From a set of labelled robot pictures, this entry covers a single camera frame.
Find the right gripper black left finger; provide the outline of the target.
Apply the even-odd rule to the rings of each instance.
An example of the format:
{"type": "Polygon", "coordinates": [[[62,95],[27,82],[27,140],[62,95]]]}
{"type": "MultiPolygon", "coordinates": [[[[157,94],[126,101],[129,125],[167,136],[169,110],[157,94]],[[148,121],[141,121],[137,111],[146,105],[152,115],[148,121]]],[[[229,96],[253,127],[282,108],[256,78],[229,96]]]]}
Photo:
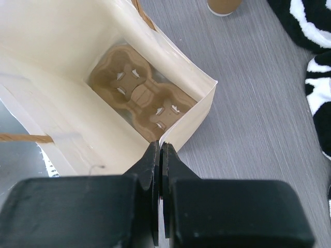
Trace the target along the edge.
{"type": "Polygon", "coordinates": [[[121,175],[30,178],[1,209],[1,247],[156,247],[158,142],[121,175]]]}

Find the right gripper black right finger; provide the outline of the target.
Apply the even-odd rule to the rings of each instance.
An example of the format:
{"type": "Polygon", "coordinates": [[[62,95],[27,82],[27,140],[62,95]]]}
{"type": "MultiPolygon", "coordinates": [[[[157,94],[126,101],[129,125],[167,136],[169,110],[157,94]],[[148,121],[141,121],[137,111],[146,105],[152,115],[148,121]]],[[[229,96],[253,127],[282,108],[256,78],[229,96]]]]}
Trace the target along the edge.
{"type": "Polygon", "coordinates": [[[160,177],[170,247],[314,246],[300,200],[284,181],[202,179],[167,143],[160,177]]]}

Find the single brown cardboard cup carrier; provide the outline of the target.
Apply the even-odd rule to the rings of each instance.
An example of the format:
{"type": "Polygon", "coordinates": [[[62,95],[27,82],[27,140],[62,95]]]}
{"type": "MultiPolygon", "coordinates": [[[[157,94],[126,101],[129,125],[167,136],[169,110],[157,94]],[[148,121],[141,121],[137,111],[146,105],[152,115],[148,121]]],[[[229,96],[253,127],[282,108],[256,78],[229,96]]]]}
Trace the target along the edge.
{"type": "Polygon", "coordinates": [[[128,111],[134,129],[149,142],[160,139],[197,103],[178,86],[156,82],[149,62],[129,45],[106,52],[89,85],[112,108],[128,111]]]}

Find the brown paper bag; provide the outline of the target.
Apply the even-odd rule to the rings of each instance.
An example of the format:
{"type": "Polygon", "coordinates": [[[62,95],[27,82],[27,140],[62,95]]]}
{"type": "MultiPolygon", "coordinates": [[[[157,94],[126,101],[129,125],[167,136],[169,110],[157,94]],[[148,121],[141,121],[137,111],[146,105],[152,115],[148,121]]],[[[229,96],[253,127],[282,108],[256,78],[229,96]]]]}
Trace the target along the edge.
{"type": "Polygon", "coordinates": [[[27,130],[4,141],[35,141],[61,176],[122,174],[147,149],[126,110],[90,87],[112,47],[129,45],[153,79],[196,100],[160,139],[180,149],[207,116],[217,82],[192,63],[139,1],[1,1],[1,101],[27,130]]]}

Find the single brown paper cup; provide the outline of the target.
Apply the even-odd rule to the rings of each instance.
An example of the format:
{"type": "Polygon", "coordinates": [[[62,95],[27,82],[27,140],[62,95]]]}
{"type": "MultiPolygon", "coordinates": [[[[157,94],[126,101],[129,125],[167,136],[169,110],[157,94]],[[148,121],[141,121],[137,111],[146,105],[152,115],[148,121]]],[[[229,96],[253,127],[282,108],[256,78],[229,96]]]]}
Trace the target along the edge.
{"type": "Polygon", "coordinates": [[[242,0],[207,0],[211,13],[219,17],[226,17],[233,13],[242,3],[242,0]]]}

